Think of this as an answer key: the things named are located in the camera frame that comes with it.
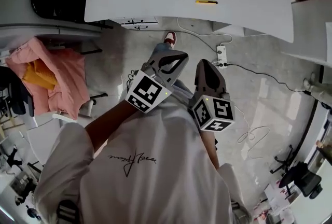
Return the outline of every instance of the white t-shirt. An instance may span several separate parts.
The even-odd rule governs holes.
[[[85,129],[63,127],[34,195],[45,222],[55,222],[68,199],[84,223],[232,223],[232,191],[179,100],[136,113],[110,138],[93,159]],[[232,199],[242,204],[230,178]]]

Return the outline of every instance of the drawer handle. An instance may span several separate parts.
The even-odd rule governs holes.
[[[138,31],[141,30],[141,27],[140,27],[140,26],[138,26],[138,27],[134,27],[134,28],[137,29]]]

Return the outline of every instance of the jeans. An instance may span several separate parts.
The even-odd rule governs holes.
[[[151,56],[156,54],[157,52],[172,51],[172,50],[173,50],[172,46],[169,43],[159,43],[155,46]],[[171,64],[165,65],[165,66],[163,66],[163,68],[166,71],[169,71],[172,68],[172,65]],[[177,79],[174,83],[174,86],[177,86],[178,88],[191,93],[191,91],[183,84],[183,82],[181,80]]]

